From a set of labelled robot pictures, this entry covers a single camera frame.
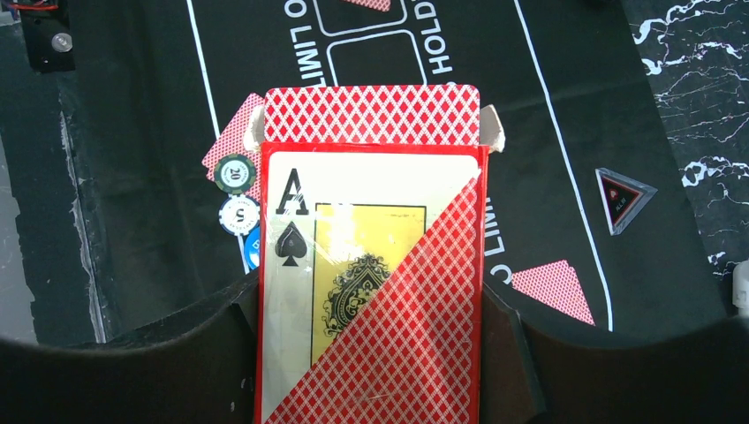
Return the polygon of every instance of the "yellow card design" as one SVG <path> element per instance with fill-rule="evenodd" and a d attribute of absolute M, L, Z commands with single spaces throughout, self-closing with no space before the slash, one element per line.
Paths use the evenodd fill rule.
<path fill-rule="evenodd" d="M 312 364 L 424 236 L 421 206 L 315 205 Z"/>

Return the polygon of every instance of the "black felt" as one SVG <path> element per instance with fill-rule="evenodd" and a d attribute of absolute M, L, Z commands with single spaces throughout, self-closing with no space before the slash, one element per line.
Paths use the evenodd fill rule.
<path fill-rule="evenodd" d="M 305 78 L 314 72 L 327 84 L 334 70 L 346 84 L 412 82 L 416 56 L 406 55 L 401 34 L 412 36 L 427 82 L 474 84 L 508 135 L 506 152 L 490 159 L 488 194 L 504 252 L 486 258 L 488 284 L 506 288 L 500 265 L 517 272 L 567 260 L 596 324 L 607 328 L 603 285 L 515 3 L 435 1 L 435 16 L 424 19 L 414 9 L 419 2 L 404 3 L 404 24 L 328 36 L 312 2 L 304 14 L 293 10 L 297 18 L 283 2 L 195 2 L 218 126 L 249 93 L 322 82 Z M 577 0 L 520 5 L 608 281 L 614 329 L 652 340 L 725 316 L 623 12 Z M 383 22 L 364 8 L 340 6 L 340 17 L 322 19 L 330 34 Z M 89 212 L 106 228 L 94 240 L 103 252 L 102 295 L 121 317 L 120 329 L 130 329 L 239 276 L 237 240 L 216 223 L 223 195 L 200 165 L 215 135 L 186 6 L 73 4 L 72 16 L 86 82 L 79 100 L 88 128 L 79 148 L 98 185 Z M 374 34 L 383 35 L 374 38 L 382 44 L 365 48 Z M 429 62 L 438 58 L 425 47 L 430 35 L 444 49 L 434 39 L 430 48 L 450 56 L 442 68 Z M 389 46 L 395 53 L 383 55 Z M 303 49 L 316 49 L 307 60 L 319 66 L 298 62 Z M 337 51 L 346 54 L 341 62 Z M 401 64 L 402 75 L 393 71 Z M 599 167 L 659 190 L 617 238 L 605 222 Z M 498 241 L 487 237 L 488 249 Z M 545 307 L 522 297 L 511 306 L 564 332 Z"/>

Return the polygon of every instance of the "ace of spades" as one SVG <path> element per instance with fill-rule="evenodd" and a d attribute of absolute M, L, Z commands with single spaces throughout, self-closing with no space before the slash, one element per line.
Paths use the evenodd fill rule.
<path fill-rule="evenodd" d="M 276 243 L 276 255 L 281 258 L 288 256 L 284 267 L 298 267 L 294 258 L 306 256 L 306 243 L 294 222 L 289 223 Z"/>

